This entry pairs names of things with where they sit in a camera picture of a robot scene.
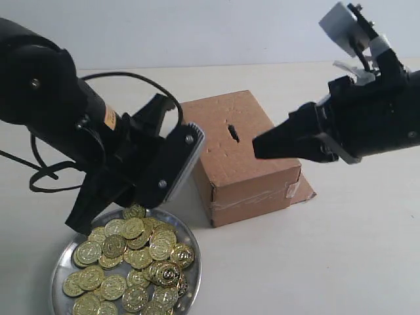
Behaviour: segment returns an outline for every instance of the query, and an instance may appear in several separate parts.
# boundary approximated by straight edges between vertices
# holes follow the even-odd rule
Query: white table
[[[406,60],[413,69],[420,59]],[[339,75],[330,62],[138,70],[181,101],[249,89],[274,123],[327,93]],[[94,88],[122,113],[155,92],[132,79]],[[171,113],[168,131],[175,121]],[[0,148],[34,161],[24,127],[0,124]],[[62,156],[41,145],[47,163]],[[193,182],[165,206],[187,222],[201,247],[203,275],[192,315],[417,314],[420,308],[420,148],[369,157],[359,165],[303,161],[318,196],[218,229],[207,223]],[[74,234],[64,225],[77,192],[28,190],[31,169],[0,162],[2,314],[47,314],[51,270]],[[75,184],[83,174],[62,172]]]

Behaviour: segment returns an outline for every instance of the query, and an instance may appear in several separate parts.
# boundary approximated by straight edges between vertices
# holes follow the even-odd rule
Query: orange label
[[[117,124],[117,117],[116,113],[112,108],[109,106],[105,106],[105,118],[104,118],[105,125],[107,125],[110,129],[115,130]]]

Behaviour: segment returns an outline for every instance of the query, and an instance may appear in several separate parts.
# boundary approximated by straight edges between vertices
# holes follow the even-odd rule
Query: silver plate
[[[201,256],[200,249],[197,244],[197,240],[194,237],[191,230],[178,218],[174,215],[161,210],[153,209],[147,210],[147,217],[153,217],[157,220],[168,222],[177,229],[177,239],[180,243],[185,243],[191,246],[194,249],[196,254],[195,260],[191,266],[184,270],[185,276],[188,279],[188,291],[186,294],[181,297],[177,304],[174,306],[174,313],[176,315],[185,315],[190,310],[192,304],[194,303],[198,289],[200,287],[201,280]],[[123,218],[123,211],[115,210],[109,213],[106,213],[102,216],[99,216],[93,223],[93,227],[104,226],[111,219]],[[81,234],[78,234],[64,249],[61,257],[59,258],[54,271],[52,272],[51,278],[51,298],[50,298],[50,309],[51,314],[54,315],[72,315],[72,308],[74,305],[74,298],[66,296],[62,291],[63,281],[75,271],[80,271],[72,261],[72,253],[74,249],[80,244],[87,240],[87,237]],[[124,277],[127,277],[131,266],[126,262],[123,262],[120,266],[113,270],[105,270],[105,275],[109,276],[110,274],[121,274]],[[150,285],[148,288],[150,299],[152,298],[153,285]],[[115,305],[118,308],[119,313],[126,313],[121,305],[121,299],[114,301]]]

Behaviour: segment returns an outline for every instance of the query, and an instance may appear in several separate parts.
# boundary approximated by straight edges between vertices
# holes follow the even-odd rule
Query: gold coin pile
[[[194,251],[177,242],[174,226],[145,215],[139,205],[126,208],[123,219],[93,229],[73,251],[73,263],[82,270],[70,274],[62,285],[67,296],[77,297],[73,315],[118,315],[113,301],[119,298],[130,313],[172,315],[188,290],[183,270],[193,263]],[[104,270],[122,263],[132,267],[126,278],[105,276]]]

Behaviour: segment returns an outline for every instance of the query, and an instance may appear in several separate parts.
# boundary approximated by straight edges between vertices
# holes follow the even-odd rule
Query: cardboard box
[[[284,209],[316,195],[301,174],[299,160],[255,158],[252,139],[273,124],[249,91],[182,107],[185,122],[197,123],[205,132],[193,177],[212,226]]]

